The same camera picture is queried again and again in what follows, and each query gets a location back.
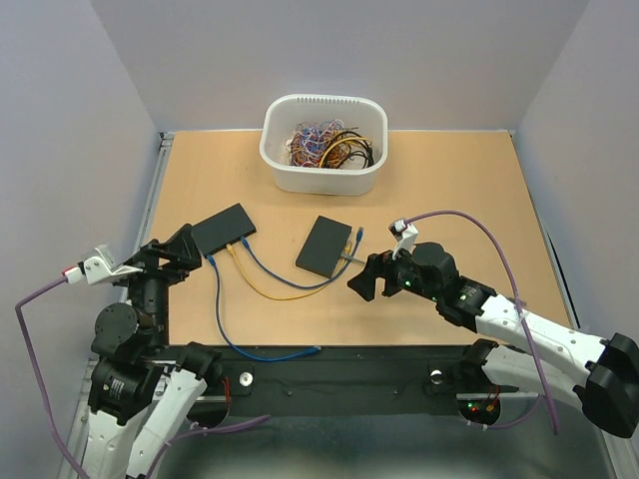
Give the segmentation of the black network switch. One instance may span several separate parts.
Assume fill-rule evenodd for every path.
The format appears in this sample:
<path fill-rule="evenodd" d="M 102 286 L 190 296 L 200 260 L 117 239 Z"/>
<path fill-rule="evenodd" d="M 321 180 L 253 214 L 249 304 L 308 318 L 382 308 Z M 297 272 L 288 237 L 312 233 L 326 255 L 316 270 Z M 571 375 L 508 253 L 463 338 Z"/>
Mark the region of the black network switch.
<path fill-rule="evenodd" d="M 351 232 L 352 226 L 318 216 L 296 259 L 296 267 L 331 278 Z"/>
<path fill-rule="evenodd" d="M 208 256 L 256 231 L 256 226 L 244 207 L 235 204 L 195 224 L 193 238 L 201 255 Z"/>

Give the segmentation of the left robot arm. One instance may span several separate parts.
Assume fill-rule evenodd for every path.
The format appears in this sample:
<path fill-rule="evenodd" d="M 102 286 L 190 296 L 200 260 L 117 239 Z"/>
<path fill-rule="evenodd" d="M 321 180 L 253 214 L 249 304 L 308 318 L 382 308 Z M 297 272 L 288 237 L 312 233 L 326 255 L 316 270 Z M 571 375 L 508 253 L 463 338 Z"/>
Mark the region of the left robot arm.
<path fill-rule="evenodd" d="M 81 263 L 89 284 L 127 291 L 126 301 L 106 306 L 95 321 L 91 350 L 98 362 L 82 462 L 89 477 L 151 477 L 197 399 L 221 385 L 222 356 L 211 346 L 189 343 L 170 371 L 157 361 L 169 344 L 169 289 L 201 265 L 189 224 L 166 241 L 150 240 L 121 264 L 104 245 Z"/>

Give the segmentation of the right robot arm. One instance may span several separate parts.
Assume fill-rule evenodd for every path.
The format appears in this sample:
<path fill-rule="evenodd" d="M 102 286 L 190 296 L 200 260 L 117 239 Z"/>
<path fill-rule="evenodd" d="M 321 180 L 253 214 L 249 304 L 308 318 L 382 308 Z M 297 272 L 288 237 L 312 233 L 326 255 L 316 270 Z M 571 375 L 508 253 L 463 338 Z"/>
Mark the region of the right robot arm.
<path fill-rule="evenodd" d="M 527 310 L 493 288 L 461 275 L 455 261 L 436 242 L 413 251 L 371 254 L 347 285 L 366 301 L 382 294 L 410 292 L 434 302 L 449 323 L 495 339 L 487 351 L 459 365 L 462 383 L 481 389 L 488 383 L 553 399 L 582 411 L 601 430 L 631 437 L 638 426 L 638 345 L 615 333 L 585 334 Z"/>

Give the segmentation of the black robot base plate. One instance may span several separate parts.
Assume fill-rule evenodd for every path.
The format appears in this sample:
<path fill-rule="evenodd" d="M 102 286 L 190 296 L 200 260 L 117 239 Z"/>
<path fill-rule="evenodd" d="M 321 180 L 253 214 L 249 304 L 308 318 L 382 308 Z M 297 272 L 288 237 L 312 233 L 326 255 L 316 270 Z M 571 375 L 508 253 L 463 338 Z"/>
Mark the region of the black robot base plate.
<path fill-rule="evenodd" d="M 303 358 L 263 362 L 222 351 L 227 384 L 209 387 L 188 414 L 202 426 L 225 419 L 350 417 L 459 412 L 462 396 L 495 391 L 463 345 L 329 346 Z"/>

